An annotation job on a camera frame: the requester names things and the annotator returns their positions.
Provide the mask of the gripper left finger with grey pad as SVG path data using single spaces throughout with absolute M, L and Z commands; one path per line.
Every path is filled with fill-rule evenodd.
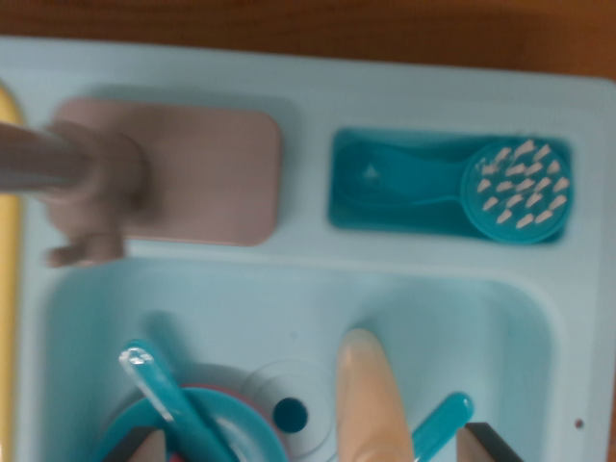
M 152 426 L 132 428 L 111 450 L 110 462 L 166 462 L 166 435 Z

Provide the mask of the gripper right finger with grey pad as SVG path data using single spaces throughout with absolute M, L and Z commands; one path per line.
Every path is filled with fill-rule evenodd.
M 466 423 L 456 432 L 457 462 L 518 462 L 518 454 L 488 423 Z

